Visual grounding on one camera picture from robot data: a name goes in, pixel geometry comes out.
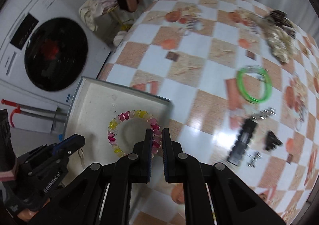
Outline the operator left hand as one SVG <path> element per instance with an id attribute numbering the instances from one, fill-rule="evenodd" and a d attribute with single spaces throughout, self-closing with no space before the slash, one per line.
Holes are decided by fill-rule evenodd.
<path id="1" fill-rule="evenodd" d="M 13 170 L 1 172 L 1 182 L 13 181 L 15 174 Z M 12 217 L 18 218 L 19 221 L 30 222 L 30 220 L 38 213 L 38 211 L 31 211 L 29 209 L 23 209 L 19 213 L 15 213 Z"/>

